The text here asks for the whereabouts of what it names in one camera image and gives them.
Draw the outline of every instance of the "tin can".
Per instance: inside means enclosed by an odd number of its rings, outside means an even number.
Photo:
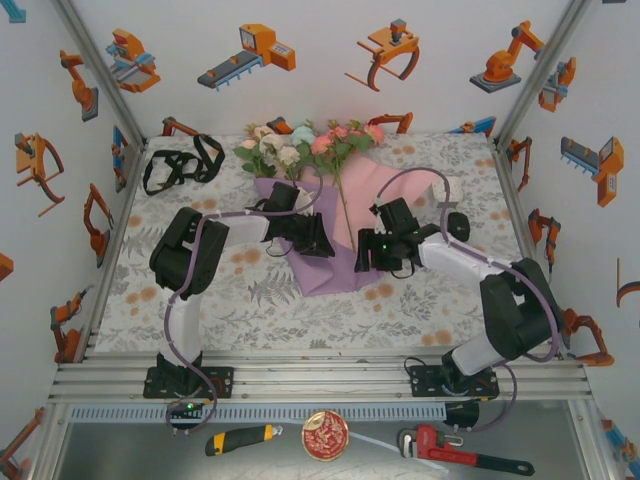
[[[335,460],[349,443],[349,427],[340,415],[322,410],[311,415],[302,427],[302,445],[321,462]]]

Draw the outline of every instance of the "table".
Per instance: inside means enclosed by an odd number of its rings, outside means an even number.
[[[153,352],[164,341],[165,305],[149,257],[179,208],[192,206],[212,213],[237,210],[258,200],[252,175],[241,170],[232,151],[244,138],[215,138],[227,159],[212,182],[188,181],[154,197],[139,185],[96,352]],[[194,151],[190,137],[157,137],[150,140],[146,158],[166,148]],[[385,143],[367,156],[395,168],[425,165],[460,177],[465,198],[457,210],[471,221],[469,244],[497,257],[521,257],[483,134],[387,135]],[[166,168],[158,165],[154,175],[166,178]],[[427,193],[412,209],[422,224],[438,222],[439,211]],[[223,253],[203,300],[203,350],[451,345],[483,328],[479,297],[442,273],[420,269],[409,280],[385,275],[359,292],[305,298],[286,259],[269,257],[265,247],[239,245]]]

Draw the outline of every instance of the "red pipe wrench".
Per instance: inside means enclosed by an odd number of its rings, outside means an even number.
[[[403,457],[422,458],[439,462],[459,463],[470,467],[514,473],[530,477],[535,473],[533,465],[520,460],[491,457],[478,453],[459,452],[453,447],[461,447],[460,437],[445,435],[431,425],[420,425],[417,430],[401,430],[398,447]]]

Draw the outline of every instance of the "purple wrapping paper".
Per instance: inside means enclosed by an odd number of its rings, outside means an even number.
[[[277,178],[256,178],[254,180],[258,193],[263,198],[269,198],[273,184],[283,182],[291,185],[287,180]],[[297,185],[307,192],[318,191],[318,185],[307,182],[297,182]],[[300,285],[300,291],[305,297],[327,295],[330,293],[353,292],[365,285],[369,285],[381,278],[377,271],[355,273],[356,252],[333,240],[333,229],[336,222],[336,208],[338,206],[338,190],[324,185],[322,194],[313,205],[313,211],[322,213],[325,232],[336,252],[335,257],[317,258],[300,255],[291,251],[287,260],[293,274]]]

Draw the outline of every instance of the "yellow utility knife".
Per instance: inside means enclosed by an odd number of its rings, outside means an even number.
[[[229,453],[236,448],[272,440],[282,434],[281,426],[264,425],[261,427],[238,428],[214,435],[207,441],[204,453],[207,457],[216,457]]]

